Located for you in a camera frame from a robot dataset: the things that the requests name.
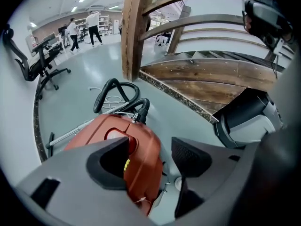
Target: black office chair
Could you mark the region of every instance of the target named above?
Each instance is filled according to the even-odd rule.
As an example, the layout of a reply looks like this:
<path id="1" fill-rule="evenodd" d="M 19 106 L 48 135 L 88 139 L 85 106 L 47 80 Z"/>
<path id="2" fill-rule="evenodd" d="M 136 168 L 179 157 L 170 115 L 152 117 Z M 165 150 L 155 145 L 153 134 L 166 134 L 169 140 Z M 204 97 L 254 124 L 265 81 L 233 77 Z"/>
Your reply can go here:
<path id="1" fill-rule="evenodd" d="M 7 24 L 7 27 L 3 33 L 3 43 L 6 46 L 9 46 L 9 48 L 22 60 L 22 61 L 20 61 L 19 59 L 15 59 L 18 62 L 18 64 L 20 65 L 20 68 L 21 68 L 21 71 L 22 71 L 22 74 L 23 74 L 25 80 L 26 81 L 34 81 L 38 75 L 40 75 L 41 77 L 46 76 L 41 81 L 41 86 L 37 93 L 37 97 L 39 99 L 43 98 L 42 90 L 48 81 L 50 81 L 50 83 L 53 85 L 55 90 L 58 90 L 59 87 L 58 87 L 58 85 L 53 83 L 52 77 L 54 77 L 57 74 L 60 74 L 64 71 L 67 71 L 67 73 L 71 73 L 71 70 L 69 70 L 68 68 L 65 68 L 62 70 L 56 69 L 49 74 L 46 69 L 47 68 L 52 69 L 52 65 L 50 65 L 49 63 L 60 53 L 60 49 L 52 49 L 49 51 L 48 54 L 44 55 L 43 49 L 50 40 L 50 39 L 47 39 L 47 40 L 41 42 L 38 46 L 36 46 L 32 50 L 33 52 L 39 53 L 40 58 L 38 60 L 33 59 L 32 61 L 30 61 L 28 63 L 28 60 L 27 60 L 27 57 L 25 56 L 25 54 L 23 54 L 19 50 L 19 48 L 17 47 L 15 42 L 12 40 L 13 36 L 14 36 L 14 30 L 12 30 L 10 28 L 9 24 Z"/>

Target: floor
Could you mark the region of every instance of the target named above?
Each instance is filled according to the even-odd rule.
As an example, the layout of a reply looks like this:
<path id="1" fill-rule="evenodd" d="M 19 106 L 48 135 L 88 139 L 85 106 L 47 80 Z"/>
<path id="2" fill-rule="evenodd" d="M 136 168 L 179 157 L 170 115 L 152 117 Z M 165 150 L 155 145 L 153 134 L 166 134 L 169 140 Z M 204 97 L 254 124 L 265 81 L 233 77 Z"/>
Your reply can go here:
<path id="1" fill-rule="evenodd" d="M 80 43 L 81 51 L 75 55 L 61 54 L 56 59 L 57 68 L 71 69 L 71 73 L 62 73 L 54 77 L 59 90 L 47 85 L 43 91 L 43 99 L 39 105 L 40 131 L 43 143 L 48 142 L 51 132 L 55 138 L 75 128 L 86 120 L 96 117 L 93 113 L 94 101 L 98 90 L 88 87 L 102 88 L 109 78 L 126 81 L 122 77 L 120 35 L 103 38 L 104 45 L 92 48 L 91 44 Z M 164 56 L 166 48 L 154 46 L 154 39 L 146 40 L 143 48 L 142 64 Z M 146 124 L 161 140 L 161 159 L 166 161 L 170 185 L 166 188 L 161 203 L 150 214 L 150 219 L 159 225 L 174 220 L 174 210 L 179 191 L 174 187 L 174 180 L 180 175 L 171 158 L 171 137 L 185 137 L 192 140 L 222 146 L 214 134 L 212 124 L 197 115 L 188 107 L 176 101 L 164 92 L 137 79 L 134 84 L 140 88 L 140 97 L 150 100 Z M 124 89 L 128 97 L 134 95 L 130 88 Z M 119 95 L 116 89 L 108 95 Z M 54 153 L 64 149 L 71 138 L 56 144 Z"/>

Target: white shirt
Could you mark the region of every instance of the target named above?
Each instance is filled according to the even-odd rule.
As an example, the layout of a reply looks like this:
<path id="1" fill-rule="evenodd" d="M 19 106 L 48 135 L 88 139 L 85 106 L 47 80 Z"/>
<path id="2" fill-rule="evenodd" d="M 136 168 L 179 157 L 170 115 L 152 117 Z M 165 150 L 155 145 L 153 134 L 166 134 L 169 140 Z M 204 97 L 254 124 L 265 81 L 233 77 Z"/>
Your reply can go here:
<path id="1" fill-rule="evenodd" d="M 94 14 L 90 14 L 87 18 L 86 18 L 86 24 L 88 23 L 88 27 L 92 27 L 92 26 L 98 26 L 99 22 L 98 22 L 98 13 L 94 13 Z"/>
<path id="2" fill-rule="evenodd" d="M 74 29 L 76 28 L 75 22 L 69 24 L 67 30 L 69 31 L 70 35 L 77 35 L 76 31 Z"/>

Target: white wall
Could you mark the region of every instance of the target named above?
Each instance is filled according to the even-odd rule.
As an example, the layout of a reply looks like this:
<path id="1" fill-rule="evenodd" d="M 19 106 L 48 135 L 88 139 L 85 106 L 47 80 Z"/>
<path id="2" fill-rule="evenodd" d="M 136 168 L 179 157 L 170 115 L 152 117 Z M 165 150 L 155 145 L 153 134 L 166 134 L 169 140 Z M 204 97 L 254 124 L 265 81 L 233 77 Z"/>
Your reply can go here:
<path id="1" fill-rule="evenodd" d="M 190 16 L 203 15 L 203 14 L 231 14 L 242 16 L 242 0 L 186 0 L 185 4 L 191 7 Z M 229 28 L 244 31 L 243 26 L 235 24 L 197 24 L 186 26 L 184 31 L 200 28 Z M 230 37 L 253 41 L 263 44 L 260 39 L 249 34 L 239 32 L 190 32 L 184 33 L 181 39 L 196 38 L 196 37 Z M 189 52 L 189 51 L 202 51 L 202 50 L 222 50 L 228 52 L 237 52 L 249 54 L 256 57 L 265 58 L 269 50 L 257 45 L 248 44 L 240 41 L 230 40 L 191 40 L 180 42 L 177 46 L 176 53 Z M 289 57 L 292 57 L 286 50 L 281 49 L 281 52 Z M 280 56 L 278 64 L 287 67 L 290 60 Z"/>
<path id="2" fill-rule="evenodd" d="M 28 57 L 25 37 L 31 34 L 28 11 L 19 7 L 9 20 L 13 40 Z M 41 162 L 33 133 L 33 103 L 38 79 L 24 80 L 15 54 L 0 38 L 0 166 L 10 184 L 15 186 Z"/>

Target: yellow label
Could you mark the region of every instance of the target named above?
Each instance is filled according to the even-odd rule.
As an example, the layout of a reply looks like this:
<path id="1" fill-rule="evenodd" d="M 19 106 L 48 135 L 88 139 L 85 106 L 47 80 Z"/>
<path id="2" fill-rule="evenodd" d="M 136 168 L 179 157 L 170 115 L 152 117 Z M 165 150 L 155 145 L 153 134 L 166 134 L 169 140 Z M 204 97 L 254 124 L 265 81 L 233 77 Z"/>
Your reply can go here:
<path id="1" fill-rule="evenodd" d="M 125 171 L 126 171 L 126 169 L 127 169 L 127 166 L 129 165 L 130 161 L 131 161 L 130 159 L 128 159 L 128 160 L 126 161 L 126 164 L 124 165 L 123 172 L 125 172 Z"/>

